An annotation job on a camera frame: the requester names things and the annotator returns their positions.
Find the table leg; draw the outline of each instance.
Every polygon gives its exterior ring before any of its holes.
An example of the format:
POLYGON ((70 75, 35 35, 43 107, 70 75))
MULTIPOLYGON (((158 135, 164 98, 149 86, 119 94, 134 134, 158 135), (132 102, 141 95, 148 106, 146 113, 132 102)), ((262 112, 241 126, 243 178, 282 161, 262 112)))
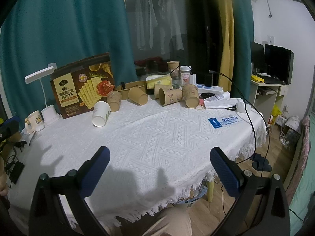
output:
POLYGON ((214 188, 214 180, 212 179, 211 181, 207 181, 207 197, 208 197, 208 202, 212 202, 213 199, 213 188, 214 188))

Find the desk drawer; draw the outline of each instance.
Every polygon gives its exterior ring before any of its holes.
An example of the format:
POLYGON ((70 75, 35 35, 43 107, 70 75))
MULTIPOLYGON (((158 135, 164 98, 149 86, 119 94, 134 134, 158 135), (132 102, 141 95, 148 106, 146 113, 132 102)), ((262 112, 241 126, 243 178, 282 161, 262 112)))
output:
POLYGON ((279 89, 279 96, 285 96, 288 93, 289 86, 281 86, 279 89))

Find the yellow bag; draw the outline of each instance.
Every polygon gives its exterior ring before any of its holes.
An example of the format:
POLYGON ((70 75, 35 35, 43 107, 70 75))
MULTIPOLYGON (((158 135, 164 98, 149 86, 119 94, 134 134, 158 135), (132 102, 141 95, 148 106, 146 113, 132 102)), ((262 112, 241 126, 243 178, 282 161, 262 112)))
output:
POLYGON ((272 109, 272 111, 271 111, 271 115, 273 116, 273 119, 272 119, 272 121, 271 121, 271 125, 274 125, 274 124, 275 124, 275 121, 276 121, 276 119, 277 119, 277 116, 278 116, 278 115, 281 115, 281 114, 282 114, 282 112, 281 112, 281 110, 279 109, 279 107, 278 107, 276 104, 274 104, 273 109, 272 109))
POLYGON ((264 79, 258 77, 257 75, 252 75, 250 78, 255 82, 262 82, 262 83, 265 82, 264 79))
POLYGON ((147 89, 154 89, 154 84, 172 85, 171 75, 167 74, 167 75, 152 75, 152 76, 149 76, 147 78, 147 80, 146 80, 146 88, 147 89))

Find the mug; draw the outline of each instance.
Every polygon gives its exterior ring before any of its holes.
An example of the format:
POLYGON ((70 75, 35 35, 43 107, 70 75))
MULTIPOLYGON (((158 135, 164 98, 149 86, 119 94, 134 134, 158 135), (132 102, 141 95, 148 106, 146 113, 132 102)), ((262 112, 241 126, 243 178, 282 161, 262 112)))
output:
POLYGON ((25 128, 27 133, 33 133, 34 131, 41 131, 45 127, 42 116, 39 111, 32 112, 25 119, 25 128))

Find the desk lamp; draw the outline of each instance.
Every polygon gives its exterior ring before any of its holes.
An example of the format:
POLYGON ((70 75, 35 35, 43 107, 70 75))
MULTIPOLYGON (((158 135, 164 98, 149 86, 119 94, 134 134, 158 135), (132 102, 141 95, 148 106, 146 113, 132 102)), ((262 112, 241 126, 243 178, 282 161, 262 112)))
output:
POLYGON ((53 122, 55 122, 56 120, 58 120, 60 118, 60 115, 57 114, 57 112, 54 108, 54 105, 47 106, 46 95, 45 95, 43 83, 41 80, 41 78, 43 78, 47 75, 51 75, 54 72, 54 70, 55 70, 54 66, 50 66, 50 67, 47 67, 45 69, 42 69, 40 71, 37 71, 37 72, 32 73, 31 75, 28 75, 25 77, 25 83, 26 84, 29 84, 35 80, 40 81, 40 84, 41 84, 42 90, 43 90, 43 94, 44 94, 45 105, 46 105, 46 108, 44 108, 42 110, 42 115, 43 115, 44 122, 47 125, 52 124, 53 122))

